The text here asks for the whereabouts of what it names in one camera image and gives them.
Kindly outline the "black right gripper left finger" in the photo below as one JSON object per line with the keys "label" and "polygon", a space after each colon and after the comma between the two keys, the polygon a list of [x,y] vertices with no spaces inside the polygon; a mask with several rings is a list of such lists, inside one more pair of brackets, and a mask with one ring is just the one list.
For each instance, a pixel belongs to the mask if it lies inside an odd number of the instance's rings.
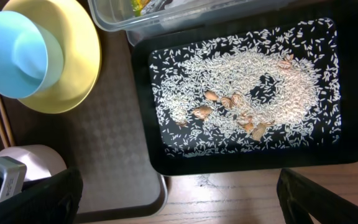
{"label": "black right gripper left finger", "polygon": [[73,223],[83,191],[77,168],[68,168],[0,203],[3,223]]}

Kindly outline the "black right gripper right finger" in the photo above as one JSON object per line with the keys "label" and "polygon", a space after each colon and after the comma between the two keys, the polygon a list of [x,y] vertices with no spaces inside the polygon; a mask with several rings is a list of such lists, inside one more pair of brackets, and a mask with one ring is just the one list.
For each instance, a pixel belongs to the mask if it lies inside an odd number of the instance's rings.
{"label": "black right gripper right finger", "polygon": [[303,175],[282,169],[277,195],[285,223],[358,223],[358,206]]}

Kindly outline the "light blue bowl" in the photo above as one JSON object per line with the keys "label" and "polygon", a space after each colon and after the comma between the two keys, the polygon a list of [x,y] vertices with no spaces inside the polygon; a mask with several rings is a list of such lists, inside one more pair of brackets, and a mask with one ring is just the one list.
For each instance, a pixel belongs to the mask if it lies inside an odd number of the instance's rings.
{"label": "light blue bowl", "polygon": [[63,66],[54,35],[18,12],[0,11],[0,94],[19,99],[46,90]]}

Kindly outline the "green snack wrapper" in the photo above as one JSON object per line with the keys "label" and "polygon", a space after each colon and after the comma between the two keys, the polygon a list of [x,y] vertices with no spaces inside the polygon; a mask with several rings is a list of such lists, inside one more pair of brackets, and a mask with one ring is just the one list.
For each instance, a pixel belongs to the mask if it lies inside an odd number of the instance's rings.
{"label": "green snack wrapper", "polygon": [[132,10],[136,17],[141,15],[141,11],[149,2],[150,0],[131,0]]}

